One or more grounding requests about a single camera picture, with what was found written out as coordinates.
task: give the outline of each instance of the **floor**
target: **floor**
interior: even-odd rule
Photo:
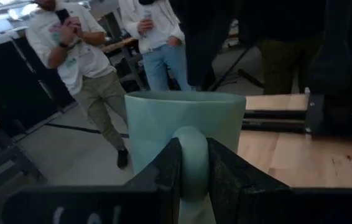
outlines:
[[[220,54],[213,62],[215,73],[224,74],[241,52],[229,50]],[[260,51],[252,48],[218,89],[220,92],[240,95],[260,95],[262,90],[239,77],[237,69],[243,69],[262,80]],[[120,117],[111,110],[109,113],[117,130],[127,134]],[[77,105],[49,124],[96,129]],[[129,139],[124,140],[128,147]],[[100,134],[43,125],[18,143],[48,178],[50,185],[122,185],[133,177],[131,166],[124,170],[117,168],[117,153]],[[14,189],[33,183],[33,180],[18,177],[0,190],[0,204]]]

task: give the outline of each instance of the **smartwatch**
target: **smartwatch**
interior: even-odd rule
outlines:
[[[68,45],[67,45],[67,44],[64,44],[64,43],[61,43],[61,42],[59,43],[59,46],[60,46],[61,48],[64,48],[64,49],[65,49],[65,48],[68,48]]]

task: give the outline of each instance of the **white shirt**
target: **white shirt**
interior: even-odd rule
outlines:
[[[175,26],[164,14],[158,3],[154,2],[151,5],[142,6],[139,1],[136,0],[136,8],[140,18],[145,18],[147,13],[151,14],[154,27],[152,30],[145,33],[146,38],[149,39],[151,48],[156,49],[167,44]]]
[[[57,10],[66,9],[70,16],[79,17],[82,31],[105,32],[87,9],[79,4],[57,3]],[[60,21],[55,12],[38,13],[32,18],[27,29],[27,39],[31,47],[47,67],[50,51],[60,42]],[[60,78],[71,95],[80,92],[83,76],[98,78],[116,69],[109,64],[108,58],[99,47],[81,42],[68,51],[65,61],[57,68]]]

